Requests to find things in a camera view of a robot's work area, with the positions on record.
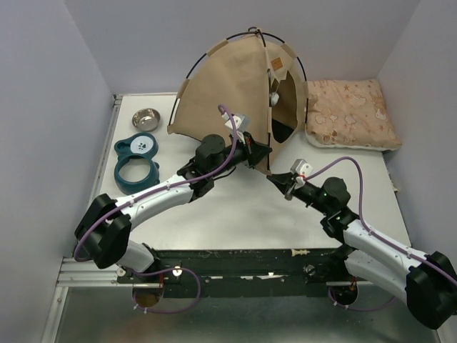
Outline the pink patterned pillow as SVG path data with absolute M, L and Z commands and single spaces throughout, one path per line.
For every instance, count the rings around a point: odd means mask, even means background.
M 310 81 L 308 95 L 305 133 L 312 145 L 376 151 L 401 147 L 376 79 Z

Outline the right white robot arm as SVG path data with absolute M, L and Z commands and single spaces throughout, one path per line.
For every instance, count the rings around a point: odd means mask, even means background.
M 348 207 L 351 196 L 344 180 L 330 177 L 317 187 L 292 173 L 267 179 L 285 198 L 297 198 L 322 213 L 325 233 L 349 248 L 347 256 L 329 261 L 333 278 L 353 275 L 379 286 L 429 329 L 438 329 L 456 314 L 456 271 L 449 258 L 401 244 L 365 223 Z

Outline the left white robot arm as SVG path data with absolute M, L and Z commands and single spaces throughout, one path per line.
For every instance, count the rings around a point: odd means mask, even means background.
M 143 282 L 153 281 L 159 271 L 158 258 L 146 244 L 131 241 L 131 231 L 157 214 L 203 197 L 219 174 L 238 164 L 256 167 L 271 151 L 248 132 L 230 146 L 219 135 L 205 136 L 194 157 L 166 181 L 118 199 L 97 196 L 76 228 L 74 259 L 93 261 L 99 269 L 116 264 L 133 270 Z

